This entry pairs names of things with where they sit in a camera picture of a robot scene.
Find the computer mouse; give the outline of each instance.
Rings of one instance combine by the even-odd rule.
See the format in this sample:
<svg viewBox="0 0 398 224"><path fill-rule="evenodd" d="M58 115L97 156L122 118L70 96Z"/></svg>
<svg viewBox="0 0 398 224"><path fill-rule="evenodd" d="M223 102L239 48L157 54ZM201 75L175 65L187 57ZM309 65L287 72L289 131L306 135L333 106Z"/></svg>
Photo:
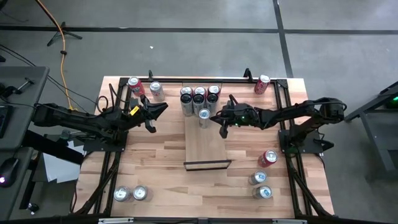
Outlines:
<svg viewBox="0 0 398 224"><path fill-rule="evenodd" d="M0 166L0 187L10 187L17 179L19 159L6 159Z"/></svg>

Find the black desk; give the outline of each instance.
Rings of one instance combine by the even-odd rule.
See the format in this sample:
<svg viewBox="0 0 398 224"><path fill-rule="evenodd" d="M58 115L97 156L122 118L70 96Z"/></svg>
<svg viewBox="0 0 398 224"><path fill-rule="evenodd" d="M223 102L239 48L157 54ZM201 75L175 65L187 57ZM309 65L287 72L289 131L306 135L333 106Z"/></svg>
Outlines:
<svg viewBox="0 0 398 224"><path fill-rule="evenodd" d="M20 87L25 83L25 77L35 82L22 90L22 94L12 94L8 97L10 103L22 103L34 106L39 102L49 69L46 67L0 67L0 82L5 86ZM12 105L14 111L7 130L0 139L0 152L18 148L30 124L34 109L30 106Z"/></svg>
<svg viewBox="0 0 398 224"><path fill-rule="evenodd" d="M0 201L1 201L1 209L0 209L0 220L8 220L14 204L17 200L19 191L21 189L21 185L24 181L24 177L30 162L30 159L33 154L33 149L30 147L22 147L20 148L15 158L19 159L19 167L17 180L15 183L8 188L0 188ZM14 151L2 151L0 152L0 163L3 163L6 159L12 157L14 155Z"/></svg>

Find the tripod stand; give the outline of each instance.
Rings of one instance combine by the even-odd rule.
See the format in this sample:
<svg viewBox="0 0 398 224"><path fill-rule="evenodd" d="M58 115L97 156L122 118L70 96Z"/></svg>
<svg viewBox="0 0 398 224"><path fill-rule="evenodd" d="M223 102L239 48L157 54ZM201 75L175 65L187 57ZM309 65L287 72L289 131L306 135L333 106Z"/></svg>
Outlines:
<svg viewBox="0 0 398 224"><path fill-rule="evenodd" d="M41 5L37 0L35 0L35 2L40 6L40 8L42 8L42 10L44 11L44 13L47 15L47 17L52 21L52 23L55 25L55 26L57 26L57 23L55 22L55 20L53 19L53 17L47 12L47 10L43 7L43 5ZM66 31L66 30L64 30L64 28L66 28L66 23L65 22L62 22L61 23L61 26L60 26L60 28L61 28L61 30L62 30L62 32L63 32L63 34L64 35L70 35L70 36L72 36L72 37L75 37L75 38L77 38L77 39L79 39L79 40L81 40L83 37L81 37L81 36L79 36L79 35L76 35L76 34L74 34L74 33L72 33L72 32L69 32L69 31ZM49 47L49 46L51 46L54 42L55 42L55 40L56 40L56 38L58 38L58 37L60 37L61 36L61 34L60 34L60 31L57 31L55 34L54 34L54 36L51 38L51 40L47 43L47 46Z"/></svg>

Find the silver can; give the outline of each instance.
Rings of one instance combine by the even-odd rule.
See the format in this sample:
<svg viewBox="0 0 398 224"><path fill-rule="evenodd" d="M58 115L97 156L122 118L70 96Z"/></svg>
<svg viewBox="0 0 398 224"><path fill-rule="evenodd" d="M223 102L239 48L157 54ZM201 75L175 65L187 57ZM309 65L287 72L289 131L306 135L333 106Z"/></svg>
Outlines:
<svg viewBox="0 0 398 224"><path fill-rule="evenodd" d="M199 111L199 127L207 128L209 125L210 111L206 108L203 108Z"/></svg>
<svg viewBox="0 0 398 224"><path fill-rule="evenodd" d="M113 197L118 202L128 202L134 200L128 187L120 186L114 190Z"/></svg>
<svg viewBox="0 0 398 224"><path fill-rule="evenodd" d="M267 174L262 170L257 170L249 177L249 184L256 185L261 184L267 179Z"/></svg>
<svg viewBox="0 0 398 224"><path fill-rule="evenodd" d="M144 185L138 185L132 191L132 195L137 201L150 201L152 199L153 193L148 187Z"/></svg>
<svg viewBox="0 0 398 224"><path fill-rule="evenodd" d="M207 94L209 95L210 93L214 93L217 96L220 96L221 88L218 85L211 85L209 86L209 88L207 88Z"/></svg>
<svg viewBox="0 0 398 224"><path fill-rule="evenodd" d="M216 113L217 101L218 101L218 96L216 94L210 93L209 95L207 95L206 108L209 109L210 114Z"/></svg>
<svg viewBox="0 0 398 224"><path fill-rule="evenodd" d="M253 189L252 196L256 199L264 199L272 197L272 190L268 186L262 186Z"/></svg>
<svg viewBox="0 0 398 224"><path fill-rule="evenodd" d="M160 82L152 82L149 89L155 101L164 101L163 86Z"/></svg>
<svg viewBox="0 0 398 224"><path fill-rule="evenodd" d="M192 101L193 114L199 116L199 111L205 107L205 97L202 94L196 94Z"/></svg>
<svg viewBox="0 0 398 224"><path fill-rule="evenodd" d="M192 108L192 96L188 93L184 93L180 97L181 101L181 108L182 108L182 113L185 116L192 116L193 115L193 108Z"/></svg>
<svg viewBox="0 0 398 224"><path fill-rule="evenodd" d="M191 87L182 87L180 90L180 95L188 93L189 95L192 96L193 95L192 92L193 92L193 90Z"/></svg>
<svg viewBox="0 0 398 224"><path fill-rule="evenodd" d="M195 89L195 94L201 94L201 95L203 95L204 97L206 97L206 89L203 88L203 87L201 87L201 86L199 86L199 87L197 87L197 88Z"/></svg>

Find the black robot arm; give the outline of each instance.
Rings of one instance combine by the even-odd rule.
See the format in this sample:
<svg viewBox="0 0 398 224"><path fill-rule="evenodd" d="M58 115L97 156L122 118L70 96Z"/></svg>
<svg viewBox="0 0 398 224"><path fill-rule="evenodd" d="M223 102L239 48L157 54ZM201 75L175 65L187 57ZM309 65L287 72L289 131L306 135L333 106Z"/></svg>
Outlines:
<svg viewBox="0 0 398 224"><path fill-rule="evenodd" d="M227 128L232 125L267 129L281 121L310 116L311 118L303 124L290 127L290 140L297 142L297 144L302 142L308 133L320 126L342 121L346 107L344 103L335 98L320 98L313 101L306 100L303 103L296 103L279 110L264 110L253 108L246 103L238 103L232 95L229 98L227 105L223 106L223 109L217 112L216 116L210 118L221 125L221 137L227 137ZM315 108L316 105L321 105L319 110Z"/></svg>
<svg viewBox="0 0 398 224"><path fill-rule="evenodd" d="M142 123L145 123L149 132L156 132L151 121L163 113L168 107L167 103L150 103L145 95L141 95L141 103L142 106L135 105L130 113L125 113L121 108L110 107L99 115L69 110L54 103L44 104L37 106L32 121L41 127L59 125L77 129L112 143L119 140L122 133Z"/></svg>

